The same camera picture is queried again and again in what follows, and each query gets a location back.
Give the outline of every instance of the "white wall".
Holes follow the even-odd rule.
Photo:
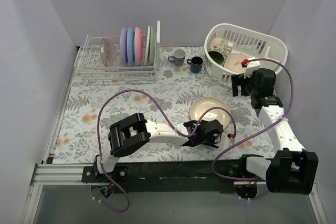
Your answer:
[[[72,41],[119,36],[161,20],[163,45],[203,45],[219,23],[268,33],[285,0],[51,0]]]
[[[288,47],[286,66],[295,85],[290,123],[307,150],[319,157],[318,192],[329,223],[336,223],[336,1],[286,0],[270,34]],[[285,74],[277,92],[287,105]]]
[[[20,223],[75,56],[50,0],[0,0],[0,216]]]

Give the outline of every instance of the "white wire dish rack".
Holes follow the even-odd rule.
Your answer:
[[[155,60],[150,66],[149,60],[145,66],[125,67],[120,59],[120,37],[108,37],[116,46],[117,60],[111,67],[105,67],[101,61],[100,44],[103,37],[86,38],[84,46],[78,50],[74,68],[80,73],[82,80],[104,81],[104,80],[150,80],[156,78],[157,66],[160,60],[160,21],[156,27]],[[143,56],[145,55],[147,36],[143,36]]]
[[[210,43],[214,38],[223,38],[228,42],[228,55],[237,52],[246,55],[247,58],[270,58],[282,64],[287,61],[288,49],[282,40],[231,24],[216,25],[208,33],[204,42],[205,68],[210,76],[229,88],[232,86],[231,75],[235,73],[217,64],[208,54]],[[272,62],[261,61],[260,64],[263,68],[274,70],[275,74],[282,70]]]

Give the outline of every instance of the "purple plate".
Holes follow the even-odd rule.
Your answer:
[[[121,64],[127,66],[127,29],[122,28],[120,34],[120,58]]]

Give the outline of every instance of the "plate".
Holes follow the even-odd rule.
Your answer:
[[[242,67],[242,64],[240,64],[243,60],[247,59],[248,56],[239,54],[237,52],[233,52],[230,54],[224,63],[224,68],[240,74],[240,73],[245,73],[246,68]]]
[[[222,100],[215,97],[202,97],[194,101],[190,108],[191,120],[198,120],[201,115],[212,107],[222,107],[230,111],[229,107]],[[211,110],[203,117],[205,121],[212,121],[217,119],[225,129],[230,122],[230,116],[223,110]]]
[[[139,27],[136,27],[134,32],[134,57],[136,66],[141,65],[142,48],[142,32]]]
[[[145,51],[145,55],[143,57],[143,65],[145,66],[147,64],[147,60],[148,60],[148,56],[149,56],[149,43],[151,40],[151,27],[148,26],[147,29],[147,41],[146,41],[146,51]]]
[[[127,65],[127,30],[126,28],[121,29],[120,34],[120,58],[121,64],[123,66]]]
[[[127,63],[128,66],[134,64],[134,30],[132,28],[127,30]]]
[[[149,64],[152,65],[155,59],[155,30],[154,27],[151,26],[151,42],[149,44]]]
[[[111,39],[104,38],[100,44],[101,61],[105,67],[113,66],[117,59],[117,52]]]

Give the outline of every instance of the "floral tablecloth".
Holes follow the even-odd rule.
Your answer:
[[[191,73],[189,65],[175,67],[167,57],[181,48],[186,51],[186,59],[193,56],[204,57],[203,47],[162,47],[158,77],[155,83],[143,84],[119,82],[101,83],[82,81],[77,73],[71,83],[71,91],[64,114],[59,139],[56,146],[54,164],[92,163],[98,154],[97,117],[101,106],[115,93],[126,89],[140,89],[152,95],[167,113],[173,124],[190,120],[191,104],[200,97],[212,96],[223,100],[237,122],[235,141],[263,129],[255,111],[250,106],[249,97],[232,97],[232,91],[209,77],[205,69],[201,73]],[[133,113],[142,112],[148,120],[165,122],[154,103],[145,95],[124,93],[110,102],[102,114],[102,145],[107,141],[109,126]],[[224,129],[224,134],[233,132],[233,125]],[[197,147],[175,146],[164,143],[148,143],[137,152],[120,159],[120,162],[194,161],[211,160],[223,150],[200,145]],[[274,151],[267,133],[247,141],[226,153],[223,158],[236,159],[244,153],[255,153],[273,157]]]

